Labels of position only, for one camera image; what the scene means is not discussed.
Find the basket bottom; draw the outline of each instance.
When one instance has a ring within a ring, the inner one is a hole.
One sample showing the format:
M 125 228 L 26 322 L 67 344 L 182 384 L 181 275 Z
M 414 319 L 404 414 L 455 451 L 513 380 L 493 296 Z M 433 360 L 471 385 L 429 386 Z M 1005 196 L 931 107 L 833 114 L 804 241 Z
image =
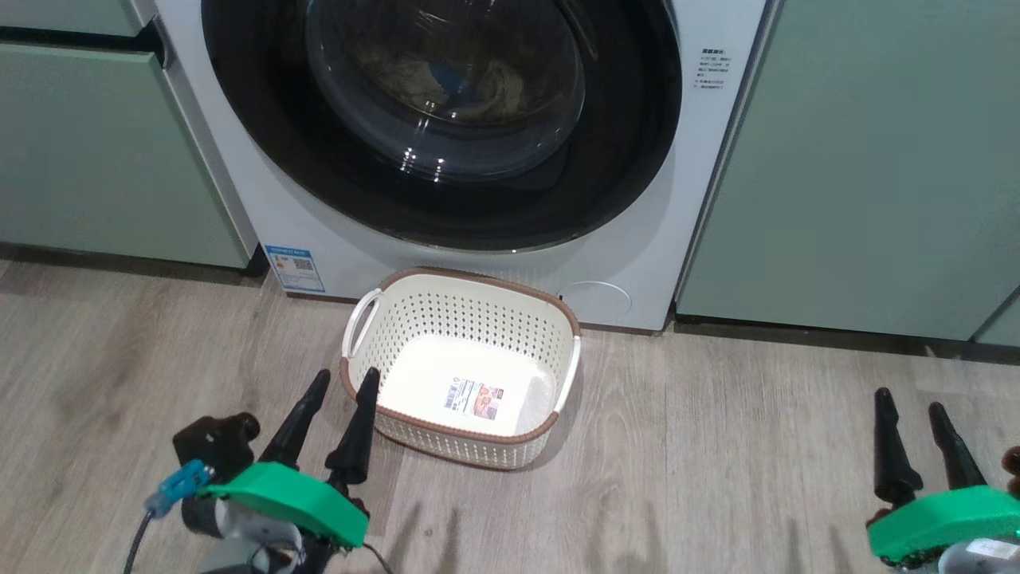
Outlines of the basket bottom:
M 443 335 L 408 343 L 378 404 L 429 423 L 496 436 L 524 434 L 552 413 L 556 379 L 512 351 Z

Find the blue and white sticker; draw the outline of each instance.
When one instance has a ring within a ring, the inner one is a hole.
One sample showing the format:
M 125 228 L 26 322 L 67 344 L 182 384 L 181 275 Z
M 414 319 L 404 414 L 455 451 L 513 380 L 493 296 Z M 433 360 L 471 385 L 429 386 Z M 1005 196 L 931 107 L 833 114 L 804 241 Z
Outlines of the blue and white sticker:
M 265 256 L 269 258 L 269 264 L 276 271 L 284 290 L 325 294 L 311 251 L 275 245 L 263 245 L 263 247 Z

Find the wooden floor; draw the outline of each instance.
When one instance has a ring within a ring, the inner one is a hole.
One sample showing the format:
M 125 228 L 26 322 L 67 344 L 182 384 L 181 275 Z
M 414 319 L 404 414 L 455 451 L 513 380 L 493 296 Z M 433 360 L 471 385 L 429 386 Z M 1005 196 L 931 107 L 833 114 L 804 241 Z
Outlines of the wooden floor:
M 234 283 L 0 260 L 0 573 L 119 571 L 170 436 L 254 413 L 258 452 L 350 307 Z M 1020 443 L 1020 369 L 698 337 L 586 332 L 548 451 L 474 470 L 377 438 L 369 540 L 398 573 L 883 572 L 864 522 L 872 393 L 892 389 L 929 491 L 946 487 L 926 406 L 946 404 L 989 482 Z M 352 405 L 335 387 L 302 469 L 324 476 Z M 189 573 L 211 541 L 174 513 L 137 572 Z M 335 573 L 381 572 L 367 551 Z

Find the perforated basket wall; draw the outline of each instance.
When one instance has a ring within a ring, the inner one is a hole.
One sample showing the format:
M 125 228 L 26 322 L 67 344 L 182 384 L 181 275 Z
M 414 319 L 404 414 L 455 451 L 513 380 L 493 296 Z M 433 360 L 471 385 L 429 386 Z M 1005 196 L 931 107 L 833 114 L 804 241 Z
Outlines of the perforated basket wall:
M 366 312 L 365 325 L 355 336 Z M 547 294 L 489 276 L 431 268 L 397 273 L 365 296 L 351 316 L 340 366 L 344 386 L 353 398 L 370 367 L 379 370 L 385 386 L 404 347 L 430 334 L 477 342 L 538 361 L 556 379 L 553 411 L 524 434 L 495 436 L 379 406 L 375 428 L 397 442 L 452 461 L 504 470 L 531 463 L 546 446 L 576 372 L 580 327 L 570 310 Z

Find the washing machine door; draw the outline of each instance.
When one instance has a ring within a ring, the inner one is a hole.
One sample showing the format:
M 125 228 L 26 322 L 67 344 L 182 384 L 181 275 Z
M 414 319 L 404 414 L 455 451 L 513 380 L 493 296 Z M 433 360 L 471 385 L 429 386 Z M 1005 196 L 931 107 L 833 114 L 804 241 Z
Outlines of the washing machine door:
M 408 241 L 520 250 L 580 237 L 638 198 L 676 132 L 662 0 L 202 8 L 219 83 L 265 155 Z

